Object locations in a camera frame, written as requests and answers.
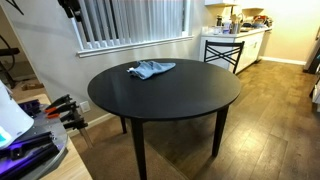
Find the baseboard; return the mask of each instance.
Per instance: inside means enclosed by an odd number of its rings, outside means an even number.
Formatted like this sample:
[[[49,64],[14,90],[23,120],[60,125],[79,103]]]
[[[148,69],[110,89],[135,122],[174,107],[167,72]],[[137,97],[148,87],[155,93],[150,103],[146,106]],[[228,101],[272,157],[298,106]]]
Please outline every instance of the baseboard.
[[[97,119],[94,119],[94,120],[88,122],[88,127],[86,127],[86,129],[90,129],[90,128],[92,128],[92,127],[94,127],[94,126],[96,126],[96,125],[98,125],[98,124],[100,124],[100,123],[103,123],[103,122],[105,122],[105,121],[113,118],[114,116],[115,116],[115,115],[108,113],[108,114],[106,114],[106,115],[103,115],[103,116],[101,116],[101,117],[98,117]],[[78,131],[77,129],[75,129],[75,130],[68,130],[67,133],[68,133],[68,135],[69,135],[70,137],[72,137],[72,136],[75,136],[75,135],[79,134],[79,131]]]
[[[300,60],[280,59],[280,58],[272,58],[272,57],[265,57],[265,56],[260,56],[259,59],[264,60],[264,61],[275,61],[275,62],[297,64],[297,65],[305,65],[306,64],[305,61],[300,61]]]

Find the desk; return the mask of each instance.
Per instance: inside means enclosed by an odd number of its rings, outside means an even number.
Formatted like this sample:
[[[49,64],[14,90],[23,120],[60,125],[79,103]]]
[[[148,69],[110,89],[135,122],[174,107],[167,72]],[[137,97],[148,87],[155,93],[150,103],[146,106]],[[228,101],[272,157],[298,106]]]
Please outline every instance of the desk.
[[[136,62],[115,66],[88,85],[92,101],[102,109],[129,118],[141,179],[146,179],[143,123],[177,121],[217,112],[212,156],[217,156],[229,105],[240,93],[240,81],[215,65],[184,59],[154,59],[176,66],[146,80],[126,71]]]
[[[38,99],[41,104],[51,104],[51,102],[45,94],[29,97],[17,101],[17,103],[31,101],[34,99]],[[68,153],[64,157],[62,162],[59,164],[57,169],[51,171],[41,179],[92,179],[90,173],[88,172],[86,166],[84,165],[80,155],[78,154],[70,138],[68,138],[67,149]]]

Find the window sill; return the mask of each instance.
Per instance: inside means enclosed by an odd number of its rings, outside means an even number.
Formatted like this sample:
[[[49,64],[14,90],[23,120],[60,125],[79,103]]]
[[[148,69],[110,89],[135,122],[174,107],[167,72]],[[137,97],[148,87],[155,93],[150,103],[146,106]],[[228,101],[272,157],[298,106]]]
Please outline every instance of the window sill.
[[[139,44],[130,44],[130,45],[124,45],[124,46],[82,50],[82,51],[79,51],[77,54],[80,58],[84,58],[84,57],[96,56],[96,55],[100,55],[100,54],[109,54],[109,53],[114,53],[114,52],[119,52],[119,51],[127,51],[127,50],[144,48],[144,47],[149,47],[149,46],[174,43],[174,42],[179,42],[179,41],[188,41],[188,40],[192,40],[192,39],[193,39],[193,36],[186,36],[186,37],[179,37],[179,38],[166,39],[166,40],[160,40],[160,41],[152,41],[152,42],[139,43]]]

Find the electrical outlet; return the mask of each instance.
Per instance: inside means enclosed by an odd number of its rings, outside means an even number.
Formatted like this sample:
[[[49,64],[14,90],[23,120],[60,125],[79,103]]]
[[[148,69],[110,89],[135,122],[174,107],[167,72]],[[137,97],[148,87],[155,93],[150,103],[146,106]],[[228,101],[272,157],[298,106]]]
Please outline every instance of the electrical outlet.
[[[91,108],[90,108],[89,102],[84,101],[84,102],[80,103],[80,109],[81,109],[82,113],[90,111]]]

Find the black stool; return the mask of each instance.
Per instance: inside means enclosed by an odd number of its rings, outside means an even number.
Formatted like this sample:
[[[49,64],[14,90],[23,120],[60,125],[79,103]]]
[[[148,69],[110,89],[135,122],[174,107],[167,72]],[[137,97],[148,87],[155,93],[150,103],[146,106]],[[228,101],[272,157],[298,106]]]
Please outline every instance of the black stool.
[[[11,48],[11,49],[0,49],[0,57],[1,56],[12,56],[14,58],[15,54],[19,54],[20,50],[18,48]],[[12,79],[11,75],[7,71],[7,69],[4,67],[4,65],[1,63],[0,59],[0,72],[3,72],[5,77],[7,78],[8,83],[11,86],[11,89],[13,89],[16,84],[15,81]]]

